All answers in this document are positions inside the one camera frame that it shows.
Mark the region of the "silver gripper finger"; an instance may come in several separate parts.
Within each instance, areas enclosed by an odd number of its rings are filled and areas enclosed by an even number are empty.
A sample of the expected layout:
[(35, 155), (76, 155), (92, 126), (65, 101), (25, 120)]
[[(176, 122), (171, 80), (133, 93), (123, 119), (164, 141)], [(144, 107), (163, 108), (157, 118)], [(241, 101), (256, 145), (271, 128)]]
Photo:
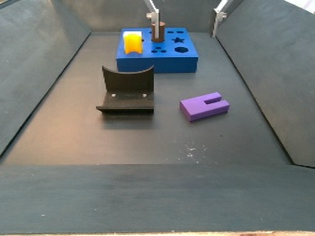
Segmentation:
[(216, 36), (219, 23), (227, 17), (228, 0), (221, 0), (217, 7), (213, 9), (212, 37)]
[(149, 10), (147, 14), (147, 19), (149, 19), (153, 24), (157, 24), (160, 21), (160, 11), (156, 8), (152, 0), (144, 0), (144, 2)]

